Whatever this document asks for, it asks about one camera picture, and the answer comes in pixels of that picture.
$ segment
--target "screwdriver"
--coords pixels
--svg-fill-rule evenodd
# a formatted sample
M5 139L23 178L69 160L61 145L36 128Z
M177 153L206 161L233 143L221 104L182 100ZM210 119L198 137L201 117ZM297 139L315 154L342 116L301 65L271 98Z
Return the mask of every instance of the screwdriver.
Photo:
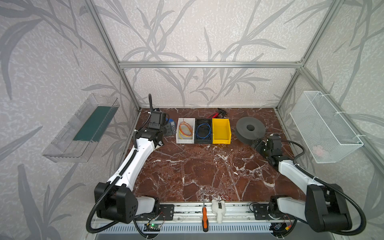
M204 202L204 188L201 188L203 190L203 231L208 231L208 218L207 218L207 208L205 207Z

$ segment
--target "stuffed animal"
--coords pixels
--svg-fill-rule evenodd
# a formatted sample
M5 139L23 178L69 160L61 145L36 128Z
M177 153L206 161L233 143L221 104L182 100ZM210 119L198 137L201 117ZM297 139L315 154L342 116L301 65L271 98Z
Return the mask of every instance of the stuffed animal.
M225 215L225 201L212 199L212 213L217 215L217 223L221 224Z

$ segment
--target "orange screwdriver handle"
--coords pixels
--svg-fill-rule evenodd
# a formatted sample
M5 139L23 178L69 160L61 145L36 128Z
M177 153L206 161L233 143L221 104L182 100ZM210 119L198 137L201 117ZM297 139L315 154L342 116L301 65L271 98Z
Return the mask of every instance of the orange screwdriver handle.
M207 208L203 207L203 231L208 231L208 218L207 218Z

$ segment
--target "black plastic bin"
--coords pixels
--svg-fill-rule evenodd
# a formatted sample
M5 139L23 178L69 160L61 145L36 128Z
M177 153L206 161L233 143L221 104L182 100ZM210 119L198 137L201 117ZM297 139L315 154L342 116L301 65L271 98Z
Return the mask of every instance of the black plastic bin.
M210 128L207 125L203 125L198 128L203 123L209 124ZM205 137L206 135L210 135L207 138L200 139L200 137ZM195 143L212 143L212 119L196 119L195 120Z

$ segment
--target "foam ring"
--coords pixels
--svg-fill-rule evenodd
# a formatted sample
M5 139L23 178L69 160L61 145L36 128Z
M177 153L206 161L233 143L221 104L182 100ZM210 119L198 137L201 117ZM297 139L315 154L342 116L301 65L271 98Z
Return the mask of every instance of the foam ring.
M251 145L253 140L263 138L265 131L265 126L260 120L243 117L236 123L235 135L242 143Z

